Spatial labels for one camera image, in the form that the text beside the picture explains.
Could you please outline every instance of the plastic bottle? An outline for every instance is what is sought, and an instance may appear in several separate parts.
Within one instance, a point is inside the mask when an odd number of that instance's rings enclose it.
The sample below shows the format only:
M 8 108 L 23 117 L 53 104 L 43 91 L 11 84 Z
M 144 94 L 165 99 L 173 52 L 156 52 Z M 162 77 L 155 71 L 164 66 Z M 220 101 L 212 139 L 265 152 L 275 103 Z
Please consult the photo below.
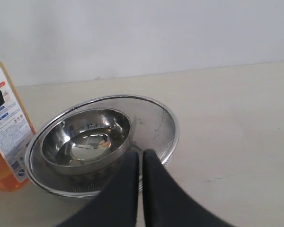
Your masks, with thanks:
M 10 77 L 0 62 L 0 190 L 14 191 L 27 182 L 24 154 L 35 130 Z

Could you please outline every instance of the white table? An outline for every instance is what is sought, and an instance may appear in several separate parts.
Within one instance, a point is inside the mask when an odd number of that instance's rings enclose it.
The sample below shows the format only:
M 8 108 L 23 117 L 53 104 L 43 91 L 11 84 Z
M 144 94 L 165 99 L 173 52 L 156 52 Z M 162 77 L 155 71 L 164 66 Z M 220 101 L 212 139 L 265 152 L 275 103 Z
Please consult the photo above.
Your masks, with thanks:
M 236 226 L 284 227 L 284 62 L 18 91 L 37 129 L 98 96 L 129 93 L 165 103 L 180 123 L 168 170 L 185 191 Z M 0 227 L 52 227 L 81 206 L 28 183 L 0 192 Z

